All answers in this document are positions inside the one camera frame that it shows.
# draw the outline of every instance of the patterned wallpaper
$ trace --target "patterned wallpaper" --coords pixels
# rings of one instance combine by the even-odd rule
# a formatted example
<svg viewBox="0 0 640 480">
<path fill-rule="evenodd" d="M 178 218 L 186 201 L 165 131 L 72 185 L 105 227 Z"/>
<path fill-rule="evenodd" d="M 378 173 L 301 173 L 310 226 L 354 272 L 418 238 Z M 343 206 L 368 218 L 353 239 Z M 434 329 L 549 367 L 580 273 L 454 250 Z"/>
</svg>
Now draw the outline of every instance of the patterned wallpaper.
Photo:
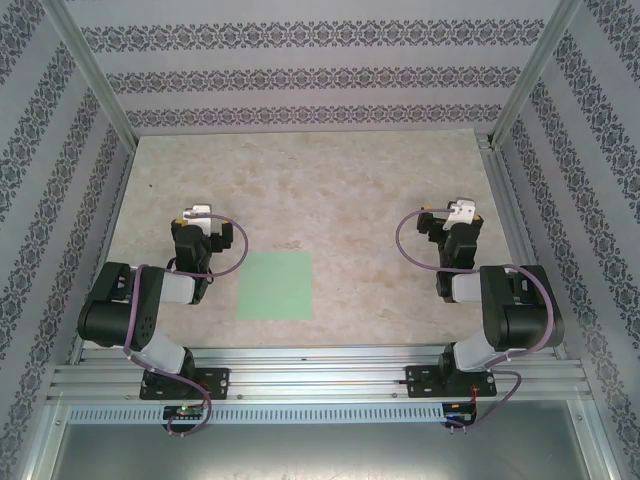
<svg viewBox="0 0 640 480">
<path fill-rule="evenodd" d="M 584 1 L 502 146 L 622 478 L 640 478 L 639 27 L 640 4 Z"/>
<path fill-rule="evenodd" d="M 489 132 L 558 0 L 75 0 L 140 134 Z"/>
<path fill-rule="evenodd" d="M 37 0 L 0 0 L 0 479 L 64 363 L 130 156 Z"/>
</svg>

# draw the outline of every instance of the green mat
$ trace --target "green mat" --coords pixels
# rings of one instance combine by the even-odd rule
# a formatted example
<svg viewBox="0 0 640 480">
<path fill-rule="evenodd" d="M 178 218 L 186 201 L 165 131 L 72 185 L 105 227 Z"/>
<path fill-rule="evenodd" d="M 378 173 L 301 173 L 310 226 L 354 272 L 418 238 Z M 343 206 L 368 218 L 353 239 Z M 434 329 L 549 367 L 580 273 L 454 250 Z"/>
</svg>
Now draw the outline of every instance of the green mat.
<svg viewBox="0 0 640 480">
<path fill-rule="evenodd" d="M 311 320 L 311 253 L 250 253 L 240 267 L 238 320 Z"/>
</svg>

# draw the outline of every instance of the enclosure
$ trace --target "enclosure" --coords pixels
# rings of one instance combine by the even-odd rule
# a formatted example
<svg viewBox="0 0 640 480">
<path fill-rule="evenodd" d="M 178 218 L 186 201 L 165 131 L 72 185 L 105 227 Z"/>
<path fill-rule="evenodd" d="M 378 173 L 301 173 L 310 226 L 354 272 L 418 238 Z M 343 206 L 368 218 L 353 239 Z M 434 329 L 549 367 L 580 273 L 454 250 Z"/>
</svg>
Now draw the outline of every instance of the enclosure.
<svg viewBox="0 0 640 480">
<path fill-rule="evenodd" d="M 0 477 L 640 478 L 639 10 L 2 0 Z M 469 397 L 413 398 L 405 374 L 482 305 L 445 303 L 394 241 L 459 197 L 476 265 L 543 266 L 565 324 L 468 433 L 440 424 Z M 169 438 L 176 402 L 140 400 L 142 369 L 76 326 L 105 262 L 164 268 L 196 204 L 249 255 L 160 306 L 231 372 L 211 425 Z M 399 241 L 438 264 L 413 222 Z M 481 413 L 515 384 L 495 379 Z"/>
</svg>

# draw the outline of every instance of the floor surface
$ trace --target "floor surface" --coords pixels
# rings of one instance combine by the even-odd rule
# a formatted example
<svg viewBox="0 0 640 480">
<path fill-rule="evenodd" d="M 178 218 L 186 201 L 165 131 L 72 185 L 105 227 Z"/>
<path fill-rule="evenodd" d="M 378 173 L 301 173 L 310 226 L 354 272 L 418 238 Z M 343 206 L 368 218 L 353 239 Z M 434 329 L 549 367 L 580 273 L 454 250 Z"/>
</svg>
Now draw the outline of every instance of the floor surface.
<svg viewBox="0 0 640 480">
<path fill-rule="evenodd" d="M 473 198 L 485 218 L 476 264 L 510 260 L 471 130 L 143 137 L 109 259 L 164 266 L 170 222 L 210 203 L 243 225 L 251 251 L 311 252 L 311 321 L 236 320 L 238 273 L 216 279 L 198 306 L 163 305 L 159 326 L 190 347 L 442 344 L 481 325 L 480 306 L 445 304 L 434 274 L 397 251 L 395 228 L 425 204 Z M 436 246 L 402 234 L 418 260 Z M 214 256 L 231 266 L 242 252 Z"/>
</svg>

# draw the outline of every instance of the purple cable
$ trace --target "purple cable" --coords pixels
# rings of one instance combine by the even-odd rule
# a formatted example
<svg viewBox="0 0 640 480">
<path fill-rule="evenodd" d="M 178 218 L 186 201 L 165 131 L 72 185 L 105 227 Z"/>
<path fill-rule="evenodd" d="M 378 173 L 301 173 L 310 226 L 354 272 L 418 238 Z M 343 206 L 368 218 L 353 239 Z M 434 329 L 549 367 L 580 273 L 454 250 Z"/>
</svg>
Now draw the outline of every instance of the purple cable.
<svg viewBox="0 0 640 480">
<path fill-rule="evenodd" d="M 464 428 L 466 430 L 471 430 L 472 428 L 476 428 L 478 425 L 481 425 L 483 422 L 485 422 L 488 418 L 490 418 L 493 415 L 495 415 L 495 413 L 505 403 L 507 403 L 507 401 L 513 396 L 513 394 L 516 393 L 516 390 L 518 390 L 518 388 L 520 388 L 520 385 L 522 384 L 522 375 L 520 375 L 518 372 L 514 372 L 513 370 L 494 370 L 493 373 L 500 373 L 502 375 L 513 375 L 514 377 L 516 377 L 516 384 L 513 386 L 513 388 L 511 390 L 509 390 L 509 393 L 507 393 L 504 396 L 504 398 L 498 402 L 498 404 L 495 407 L 493 407 L 489 412 L 487 412 L 485 414 L 484 417 L 482 417 L 477 422 L 472 423 L 471 425 L 467 426 L 467 425 L 463 425 L 462 423 L 458 422 L 457 420 L 452 420 L 450 418 L 447 418 L 447 423 L 452 423 L 456 427 Z"/>
<path fill-rule="evenodd" d="M 402 219 L 402 221 L 398 224 L 398 228 L 396 228 L 396 246 L 398 247 L 398 250 L 400 250 L 400 253 L 402 254 L 402 256 L 404 258 L 406 258 L 407 260 L 409 260 L 411 263 L 413 263 L 414 265 L 416 265 L 416 266 L 418 266 L 420 268 L 426 268 L 427 270 L 432 270 L 432 271 L 435 271 L 435 272 L 462 273 L 462 274 L 477 273 L 478 270 L 476 270 L 476 269 L 444 268 L 444 267 L 435 267 L 433 265 L 426 265 L 424 263 L 420 263 L 417 260 L 415 260 L 414 258 L 412 258 L 404 250 L 404 248 L 402 248 L 402 244 L 400 243 L 400 230 L 402 229 L 403 225 L 405 223 L 407 223 L 407 220 L 409 220 L 410 218 L 415 217 L 416 215 L 420 215 L 421 213 L 451 213 L 453 211 L 454 210 L 449 209 L 449 208 L 425 208 L 425 209 L 421 209 L 421 210 L 416 210 L 415 212 L 411 212 L 409 215 L 404 217 Z M 542 285 L 542 282 L 540 282 L 540 280 L 538 280 L 536 278 L 536 276 L 533 275 L 531 272 L 529 272 L 528 270 L 525 270 L 524 268 L 522 268 L 522 267 L 520 267 L 518 265 L 506 264 L 506 265 L 502 265 L 502 266 L 504 268 L 509 268 L 511 270 L 515 270 L 518 273 L 521 273 L 522 275 L 527 277 L 527 279 L 529 279 L 535 285 L 535 287 L 538 289 L 538 291 L 542 295 L 542 299 L 544 300 L 544 304 L 545 304 L 545 307 L 547 309 L 547 327 L 546 327 L 546 329 L 544 331 L 544 335 L 542 335 L 542 338 L 538 341 L 538 343 L 536 343 L 532 347 L 527 348 L 526 350 L 513 352 L 510 355 L 507 355 L 505 353 L 501 357 L 496 357 L 493 360 L 488 361 L 486 364 L 484 364 L 484 368 L 486 368 L 487 370 L 491 369 L 494 365 L 497 365 L 499 363 L 504 362 L 505 360 L 510 360 L 510 358 L 523 357 L 525 355 L 529 355 L 530 353 L 537 352 L 538 350 L 540 350 L 541 348 L 543 348 L 547 344 L 547 342 L 549 341 L 549 339 L 551 338 L 551 335 L 553 333 L 553 325 L 554 325 L 553 304 L 551 302 L 551 296 L 549 295 L 549 292 L 547 292 L 547 289 L 544 288 L 544 285 Z M 507 393 L 504 396 L 504 398 L 502 400 L 500 400 L 500 402 L 498 402 L 498 404 L 495 406 L 495 408 L 493 408 L 487 415 L 482 417 L 478 422 L 474 423 L 473 424 L 474 426 L 481 424 L 482 422 L 484 422 L 484 420 L 487 417 L 492 416 L 496 412 L 496 410 L 498 410 L 500 407 L 502 407 L 507 402 L 507 400 L 509 400 L 513 396 L 513 394 L 516 393 L 516 390 L 518 390 L 518 388 L 520 388 L 520 384 L 522 383 L 522 377 L 520 376 L 520 374 L 518 372 L 514 372 L 512 370 L 500 370 L 500 371 L 494 370 L 493 372 L 494 373 L 499 373 L 499 374 L 506 374 L 506 375 L 514 375 L 514 376 L 516 376 L 517 377 L 516 384 L 509 391 L 509 393 Z M 456 422 L 455 420 L 447 419 L 447 421 L 449 423 L 453 423 L 454 425 L 457 425 L 459 427 L 463 427 L 464 426 L 460 422 Z"/>
<path fill-rule="evenodd" d="M 398 246 L 398 250 L 404 258 L 409 260 L 414 265 L 420 268 L 426 268 L 427 270 L 433 270 L 434 272 L 447 272 L 447 273 L 475 273 L 477 270 L 469 270 L 466 268 L 445 268 L 445 267 L 434 267 L 433 265 L 427 265 L 425 263 L 420 263 L 419 261 L 412 258 L 407 252 L 405 252 L 404 248 L 402 248 L 402 244 L 400 243 L 400 230 L 407 220 L 411 217 L 415 217 L 416 215 L 420 215 L 421 213 L 452 213 L 455 210 L 451 208 L 425 208 L 421 210 L 416 210 L 415 212 L 411 212 L 409 215 L 404 217 L 402 221 L 398 224 L 398 228 L 396 228 L 396 245 Z"/>
<path fill-rule="evenodd" d="M 185 218 L 216 218 L 218 220 L 229 222 L 231 225 L 236 227 L 242 234 L 242 238 L 244 239 L 244 252 L 242 252 L 242 257 L 240 257 L 240 260 L 238 260 L 238 263 L 236 263 L 233 267 L 228 268 L 219 273 L 189 273 L 189 272 L 177 272 L 172 270 L 167 270 L 167 272 L 173 273 L 175 275 L 184 275 L 186 277 L 192 277 L 192 278 L 216 278 L 216 277 L 222 277 L 223 275 L 231 273 L 234 270 L 236 270 L 240 265 L 242 265 L 242 262 L 244 262 L 244 259 L 247 258 L 247 254 L 249 253 L 249 237 L 247 237 L 247 232 L 244 231 L 244 228 L 242 228 L 238 223 L 236 223 L 234 220 L 228 217 L 223 217 L 222 215 L 215 215 L 215 214 L 185 215 Z"/>
<path fill-rule="evenodd" d="M 242 254 L 242 257 L 238 261 L 238 263 L 236 263 L 233 267 L 220 273 L 198 274 L 198 273 L 188 273 L 188 272 L 172 272 L 171 270 L 167 270 L 168 272 L 174 273 L 176 275 L 186 275 L 186 276 L 197 277 L 197 278 L 215 278 L 215 277 L 221 277 L 223 275 L 233 272 L 242 264 L 242 262 L 244 262 L 244 259 L 247 257 L 247 254 L 249 253 L 249 238 L 247 237 L 247 233 L 238 223 L 236 223 L 230 218 L 223 217 L 222 215 L 193 215 L 187 218 L 217 218 L 217 219 L 224 220 L 226 222 L 231 223 L 238 230 L 240 230 L 240 233 L 244 238 L 244 252 Z M 198 430 L 202 429 L 209 422 L 209 419 L 211 418 L 211 411 L 212 411 L 211 397 L 209 396 L 209 392 L 207 392 L 207 390 L 204 387 L 189 380 L 188 378 L 184 378 L 180 375 L 176 375 L 175 373 L 170 373 L 170 372 L 166 372 L 164 370 L 155 368 L 152 365 L 149 365 L 148 363 L 145 363 L 139 358 L 136 358 L 132 355 L 133 352 L 131 351 L 131 341 L 133 340 L 133 332 L 135 330 L 136 315 L 138 311 L 138 298 L 140 296 L 140 276 L 142 275 L 142 269 L 144 267 L 146 267 L 146 265 L 138 266 L 138 269 L 136 270 L 136 274 L 134 277 L 133 292 L 131 294 L 131 313 L 129 315 L 129 327 L 127 329 L 127 336 L 125 338 L 122 351 L 124 352 L 124 354 L 127 356 L 129 360 L 131 360 L 133 363 L 135 363 L 139 367 L 142 367 L 145 370 L 149 370 L 152 373 L 158 373 L 160 375 L 171 378 L 173 380 L 177 380 L 179 382 L 185 383 L 190 387 L 195 388 L 200 393 L 202 393 L 202 405 L 204 406 L 206 404 L 207 406 L 207 414 L 205 418 L 202 420 L 202 422 L 200 422 L 198 425 L 193 427 L 188 432 L 181 432 L 181 433 L 174 432 L 173 430 L 171 430 L 171 423 L 176 417 L 171 417 L 167 422 L 167 431 L 169 432 L 169 435 L 176 436 L 176 437 L 186 437 L 196 433 Z"/>
</svg>

